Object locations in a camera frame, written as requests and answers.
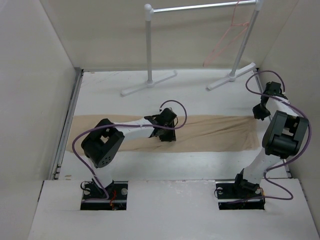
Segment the beige drawstring trousers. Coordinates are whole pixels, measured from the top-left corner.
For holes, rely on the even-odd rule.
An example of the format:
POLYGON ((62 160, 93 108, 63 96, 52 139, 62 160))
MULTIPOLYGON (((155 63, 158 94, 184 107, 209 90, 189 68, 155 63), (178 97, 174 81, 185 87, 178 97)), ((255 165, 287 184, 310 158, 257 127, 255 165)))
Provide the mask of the beige drawstring trousers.
MULTIPOLYGON (((79 115, 73 117, 66 150, 80 133, 95 127, 104 118, 117 123, 136 121, 134 115, 79 115)), ((189 153, 240 152, 259 146, 257 121, 253 116, 191 115, 184 127, 175 131, 176 141, 164 142, 156 137, 124 140, 119 152, 189 153)))

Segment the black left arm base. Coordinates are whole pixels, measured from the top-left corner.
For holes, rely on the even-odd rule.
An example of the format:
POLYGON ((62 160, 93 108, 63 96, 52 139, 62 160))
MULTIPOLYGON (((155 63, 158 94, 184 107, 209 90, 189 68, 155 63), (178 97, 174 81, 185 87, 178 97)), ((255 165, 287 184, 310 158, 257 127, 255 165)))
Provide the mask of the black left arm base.
POLYGON ((92 179, 80 184, 82 211, 125 211, 127 209, 128 181, 113 181, 105 188, 105 192, 92 179))

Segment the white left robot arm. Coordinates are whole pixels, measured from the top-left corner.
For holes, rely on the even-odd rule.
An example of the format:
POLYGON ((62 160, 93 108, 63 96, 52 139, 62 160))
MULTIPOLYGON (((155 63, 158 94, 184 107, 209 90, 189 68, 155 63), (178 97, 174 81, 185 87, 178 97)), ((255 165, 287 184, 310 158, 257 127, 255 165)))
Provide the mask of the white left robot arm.
POLYGON ((113 179, 102 168, 112 162, 121 145, 140 138, 174 142, 176 118, 177 115, 170 108, 131 122, 113 123, 104 118, 87 133, 80 146, 90 160, 90 171, 96 183, 95 193, 100 199, 105 200, 112 195, 113 179))

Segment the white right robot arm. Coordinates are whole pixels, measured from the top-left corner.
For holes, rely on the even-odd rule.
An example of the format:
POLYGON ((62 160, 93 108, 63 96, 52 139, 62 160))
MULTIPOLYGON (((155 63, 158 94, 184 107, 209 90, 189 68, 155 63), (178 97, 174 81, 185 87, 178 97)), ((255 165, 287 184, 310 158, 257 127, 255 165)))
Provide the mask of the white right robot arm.
POLYGON ((255 119, 263 121, 271 117, 271 122, 262 138, 261 152, 236 176, 231 189, 236 197, 243 198, 256 191, 267 169, 299 152, 309 120, 293 111, 289 104, 280 83, 266 84, 260 103, 252 112, 255 119))

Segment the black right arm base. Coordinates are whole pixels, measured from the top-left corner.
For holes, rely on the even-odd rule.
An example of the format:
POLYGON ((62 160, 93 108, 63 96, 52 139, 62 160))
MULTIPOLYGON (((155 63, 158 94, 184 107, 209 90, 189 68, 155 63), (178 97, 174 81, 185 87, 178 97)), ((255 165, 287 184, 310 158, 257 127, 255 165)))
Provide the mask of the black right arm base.
POLYGON ((244 170, 234 179, 215 182, 219 210, 264 210, 265 199, 259 184, 244 179, 244 170))

